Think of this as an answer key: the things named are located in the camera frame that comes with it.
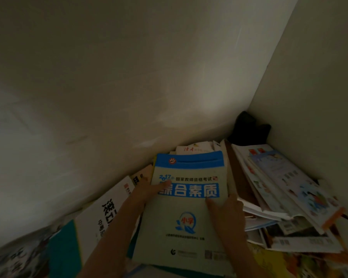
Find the teal book cover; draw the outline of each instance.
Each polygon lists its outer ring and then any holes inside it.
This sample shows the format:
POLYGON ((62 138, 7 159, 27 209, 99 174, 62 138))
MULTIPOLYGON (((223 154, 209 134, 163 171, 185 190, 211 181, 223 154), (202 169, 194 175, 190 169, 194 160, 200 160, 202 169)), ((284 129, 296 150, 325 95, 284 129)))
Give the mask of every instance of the teal book cover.
POLYGON ((195 154, 158 154, 152 185, 168 179, 145 208, 133 261, 233 275, 223 246, 212 226, 205 198, 222 205, 228 197, 221 151, 195 154))

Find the hand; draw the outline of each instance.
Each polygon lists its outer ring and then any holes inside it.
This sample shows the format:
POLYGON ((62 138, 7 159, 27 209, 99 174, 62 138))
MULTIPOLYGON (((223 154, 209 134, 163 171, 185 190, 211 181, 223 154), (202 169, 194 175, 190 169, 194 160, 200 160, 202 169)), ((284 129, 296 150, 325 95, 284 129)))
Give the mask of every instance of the hand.
POLYGON ((138 182, 130 197, 128 198, 130 204, 134 207, 138 207, 141 212, 143 212, 144 205, 155 195, 158 194, 161 190, 167 188, 171 185, 171 180, 167 180, 166 182, 162 182, 157 185, 151 185, 147 178, 142 178, 141 181, 138 182))
POLYGON ((205 202, 214 229, 224 246, 235 242, 246 242, 243 204, 237 200, 235 194, 231 194, 222 207, 210 198, 206 198, 205 202))

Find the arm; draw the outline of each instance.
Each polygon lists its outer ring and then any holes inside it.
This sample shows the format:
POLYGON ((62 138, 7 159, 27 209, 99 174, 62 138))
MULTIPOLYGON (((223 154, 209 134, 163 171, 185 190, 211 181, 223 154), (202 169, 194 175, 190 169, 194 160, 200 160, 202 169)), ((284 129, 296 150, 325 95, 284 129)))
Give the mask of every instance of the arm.
POLYGON ((123 276, 130 239, 145 203, 170 183, 167 181, 151 186, 149 182, 143 181, 135 187, 86 261, 78 278, 123 276))
POLYGON ((209 198, 206 199, 206 205, 237 277, 266 278, 266 273, 256 263, 247 246, 242 202, 231 194, 222 207, 209 198))

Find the black object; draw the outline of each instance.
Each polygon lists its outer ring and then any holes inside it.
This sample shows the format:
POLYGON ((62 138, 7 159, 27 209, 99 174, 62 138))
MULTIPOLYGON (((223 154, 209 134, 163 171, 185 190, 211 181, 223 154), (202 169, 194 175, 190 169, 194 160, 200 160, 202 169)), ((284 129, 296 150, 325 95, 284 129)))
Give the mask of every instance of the black object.
POLYGON ((240 146, 266 144, 270 129, 269 124, 257 126, 256 119, 246 111, 242 111, 236 119, 228 141, 240 146))

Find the wall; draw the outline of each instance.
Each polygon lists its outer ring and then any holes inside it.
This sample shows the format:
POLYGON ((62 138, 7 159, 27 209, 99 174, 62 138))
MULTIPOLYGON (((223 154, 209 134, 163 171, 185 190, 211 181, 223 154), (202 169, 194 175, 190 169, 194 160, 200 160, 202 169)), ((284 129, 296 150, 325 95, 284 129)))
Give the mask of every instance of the wall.
POLYGON ((348 209, 348 0, 299 0, 249 111, 348 209))
POLYGON ((297 0, 0 0, 0 246, 226 136, 297 0))

